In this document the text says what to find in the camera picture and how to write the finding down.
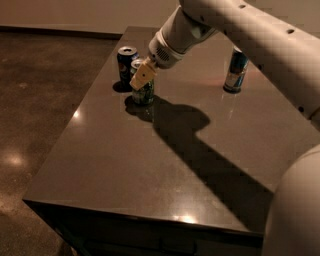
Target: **brown floor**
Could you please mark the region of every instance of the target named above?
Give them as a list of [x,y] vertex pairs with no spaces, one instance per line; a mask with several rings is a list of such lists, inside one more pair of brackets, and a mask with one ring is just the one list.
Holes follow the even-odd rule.
[[23,202],[116,40],[0,33],[0,255],[69,256]]

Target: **black can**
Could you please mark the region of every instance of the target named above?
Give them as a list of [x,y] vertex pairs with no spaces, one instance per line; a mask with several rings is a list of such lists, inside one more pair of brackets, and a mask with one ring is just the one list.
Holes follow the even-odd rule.
[[124,90],[130,91],[130,68],[131,62],[139,57],[137,48],[132,46],[123,46],[118,50],[117,59],[119,66],[119,75]]
[[[142,64],[143,59],[138,58],[131,63],[130,74],[131,77],[139,69],[140,65]],[[154,80],[152,79],[148,83],[146,83],[142,88],[139,90],[135,90],[132,88],[132,99],[138,105],[148,105],[153,102],[153,95],[154,95]]]
[[248,62],[249,59],[239,48],[234,46],[228,74],[223,86],[225,91],[230,93],[239,93],[241,91],[241,85],[247,71]]

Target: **can lid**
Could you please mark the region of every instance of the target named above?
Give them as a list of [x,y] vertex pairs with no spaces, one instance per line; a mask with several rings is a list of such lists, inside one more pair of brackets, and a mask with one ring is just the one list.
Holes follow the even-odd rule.
[[118,50],[118,53],[124,56],[131,56],[137,53],[137,48],[133,46],[123,46]]
[[142,58],[135,59],[131,62],[131,67],[138,69],[143,61],[144,61],[144,59],[142,59]]

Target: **table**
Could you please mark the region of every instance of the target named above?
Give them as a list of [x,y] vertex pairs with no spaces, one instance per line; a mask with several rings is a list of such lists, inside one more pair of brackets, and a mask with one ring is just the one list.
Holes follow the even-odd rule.
[[221,33],[160,70],[154,103],[136,106],[118,90],[117,50],[146,56],[156,31],[126,30],[24,201],[83,255],[259,255],[281,176],[320,134],[252,64],[241,93],[222,89]]

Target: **wall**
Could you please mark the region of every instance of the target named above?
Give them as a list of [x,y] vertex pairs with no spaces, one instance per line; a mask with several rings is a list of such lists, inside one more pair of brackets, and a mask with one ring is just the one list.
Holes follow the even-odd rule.
[[[319,0],[246,1],[320,37]],[[129,25],[160,27],[177,4],[178,0],[3,0],[0,25],[121,34]]]

